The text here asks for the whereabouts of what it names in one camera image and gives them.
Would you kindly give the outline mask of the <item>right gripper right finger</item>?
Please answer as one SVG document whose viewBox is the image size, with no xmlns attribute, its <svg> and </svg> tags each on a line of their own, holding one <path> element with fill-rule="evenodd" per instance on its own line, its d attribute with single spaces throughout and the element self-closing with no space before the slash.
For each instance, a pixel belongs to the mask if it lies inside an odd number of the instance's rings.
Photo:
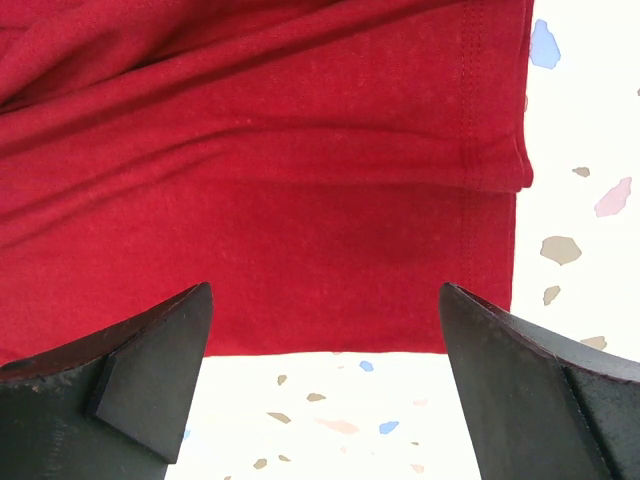
<svg viewBox="0 0 640 480">
<path fill-rule="evenodd" d="M 439 316 L 482 478 L 638 478 L 637 362 L 451 283 Z"/>
</svg>

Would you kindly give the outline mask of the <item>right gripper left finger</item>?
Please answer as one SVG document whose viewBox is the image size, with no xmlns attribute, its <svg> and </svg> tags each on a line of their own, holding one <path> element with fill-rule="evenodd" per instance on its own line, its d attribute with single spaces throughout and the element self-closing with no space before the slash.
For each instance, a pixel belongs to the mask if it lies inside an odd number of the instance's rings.
<svg viewBox="0 0 640 480">
<path fill-rule="evenodd" d="M 4 480 L 152 480 L 176 463 L 213 319 L 195 285 L 1 368 Z"/>
</svg>

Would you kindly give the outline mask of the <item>dark red t shirt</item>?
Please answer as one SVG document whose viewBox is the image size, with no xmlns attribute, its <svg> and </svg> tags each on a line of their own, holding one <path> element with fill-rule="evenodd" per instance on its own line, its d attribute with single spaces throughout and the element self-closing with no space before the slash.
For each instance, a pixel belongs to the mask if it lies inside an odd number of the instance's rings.
<svg viewBox="0 0 640 480">
<path fill-rule="evenodd" d="M 211 355 L 433 352 L 508 308 L 529 1 L 5 1 L 1 358 L 194 284 Z"/>
</svg>

